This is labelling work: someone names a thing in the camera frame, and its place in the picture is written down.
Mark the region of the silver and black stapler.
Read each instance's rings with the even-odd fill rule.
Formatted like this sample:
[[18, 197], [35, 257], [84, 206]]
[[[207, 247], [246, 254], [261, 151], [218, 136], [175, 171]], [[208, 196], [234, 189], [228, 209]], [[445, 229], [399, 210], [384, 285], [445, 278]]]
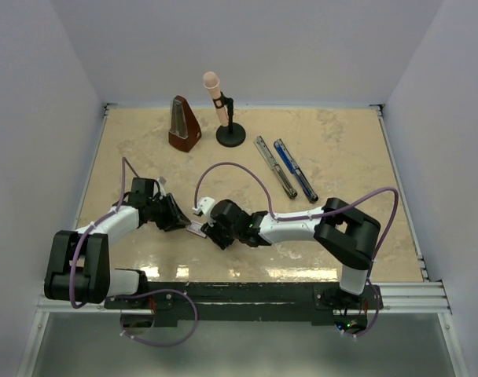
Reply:
[[285, 194], [290, 199], [295, 199], [297, 197], [297, 191], [294, 189], [292, 184], [289, 182], [285, 172], [281, 168], [278, 161], [275, 159], [274, 155], [271, 153], [270, 149], [267, 147], [266, 142], [261, 136], [258, 136], [254, 140], [255, 146], [257, 147], [260, 155], [266, 161], [266, 164], [273, 171], [275, 177], [279, 181], [281, 187], [283, 188]]

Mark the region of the blue and black stapler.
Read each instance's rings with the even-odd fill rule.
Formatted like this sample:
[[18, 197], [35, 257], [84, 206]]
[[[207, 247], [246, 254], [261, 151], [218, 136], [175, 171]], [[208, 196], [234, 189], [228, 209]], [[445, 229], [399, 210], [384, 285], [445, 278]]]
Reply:
[[300, 186], [303, 189], [303, 193], [307, 197], [309, 202], [316, 203], [318, 201], [318, 194], [307, 180], [307, 177], [301, 170], [298, 162], [295, 161], [295, 159], [292, 157], [291, 153], [286, 148], [285, 143], [281, 138], [277, 139], [274, 142], [274, 148], [289, 169], [289, 172], [293, 174], [296, 180], [299, 182]]

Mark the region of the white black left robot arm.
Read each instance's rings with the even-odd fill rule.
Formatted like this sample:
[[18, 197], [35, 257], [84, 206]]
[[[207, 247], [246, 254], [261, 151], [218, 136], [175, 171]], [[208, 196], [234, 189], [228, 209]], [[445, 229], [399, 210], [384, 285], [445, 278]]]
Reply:
[[57, 232], [44, 280], [45, 297], [80, 306], [122, 296], [133, 308], [145, 306], [150, 289], [142, 284], [142, 272], [111, 268], [109, 248], [149, 222], [164, 232], [190, 224], [164, 183], [162, 178], [133, 178], [131, 190], [99, 220]]

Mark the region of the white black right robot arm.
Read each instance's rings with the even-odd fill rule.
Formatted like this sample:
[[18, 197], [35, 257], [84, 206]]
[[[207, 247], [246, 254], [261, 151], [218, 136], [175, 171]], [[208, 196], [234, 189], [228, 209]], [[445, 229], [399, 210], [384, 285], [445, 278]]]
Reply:
[[249, 247], [271, 246], [288, 241], [314, 241], [342, 264], [337, 297], [354, 309], [366, 298], [365, 286], [371, 270], [381, 224], [368, 214], [330, 198], [323, 207], [306, 212], [248, 214], [234, 201], [199, 199], [194, 214], [206, 217], [201, 231], [221, 249], [234, 241]]

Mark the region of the brown wooden metronome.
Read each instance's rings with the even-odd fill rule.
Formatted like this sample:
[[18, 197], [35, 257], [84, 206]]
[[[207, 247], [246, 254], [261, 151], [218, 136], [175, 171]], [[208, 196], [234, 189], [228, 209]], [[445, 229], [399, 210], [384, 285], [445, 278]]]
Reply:
[[168, 142], [180, 152], [189, 152], [201, 139], [202, 132], [188, 101], [175, 96], [171, 102]]

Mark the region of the black microphone stand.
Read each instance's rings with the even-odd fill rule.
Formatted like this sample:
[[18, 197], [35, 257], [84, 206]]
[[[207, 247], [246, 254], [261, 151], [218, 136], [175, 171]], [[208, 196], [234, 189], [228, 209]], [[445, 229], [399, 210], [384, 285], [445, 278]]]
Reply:
[[233, 98], [226, 97], [223, 93], [221, 93], [221, 97], [219, 99], [222, 105], [220, 109], [226, 110], [227, 124], [225, 126], [220, 126], [216, 130], [216, 140], [224, 147], [237, 147], [245, 141], [246, 131], [242, 125], [234, 122], [233, 120]]

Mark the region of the beige microphone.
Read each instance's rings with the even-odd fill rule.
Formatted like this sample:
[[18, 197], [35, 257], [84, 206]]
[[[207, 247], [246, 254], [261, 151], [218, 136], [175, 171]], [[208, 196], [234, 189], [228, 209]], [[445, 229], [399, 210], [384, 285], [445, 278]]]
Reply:
[[228, 126], [229, 120], [226, 103], [223, 99], [219, 77], [213, 71], [208, 71], [203, 76], [203, 84], [211, 96], [221, 125]]

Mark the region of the aluminium frame rail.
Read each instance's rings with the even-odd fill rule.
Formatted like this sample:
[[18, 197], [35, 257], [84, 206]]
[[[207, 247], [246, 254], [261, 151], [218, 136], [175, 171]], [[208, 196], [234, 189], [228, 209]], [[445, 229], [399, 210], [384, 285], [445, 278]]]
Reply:
[[450, 304], [441, 283], [382, 283], [366, 285], [360, 296], [350, 295], [337, 282], [238, 283], [238, 282], [146, 282], [133, 298], [108, 296], [88, 302], [81, 310], [117, 310], [132, 313], [149, 308], [153, 298], [157, 309], [172, 309], [189, 299], [215, 308], [238, 305], [265, 309], [267, 306], [307, 306], [309, 309], [353, 313], [380, 308], [390, 313], [449, 313]]

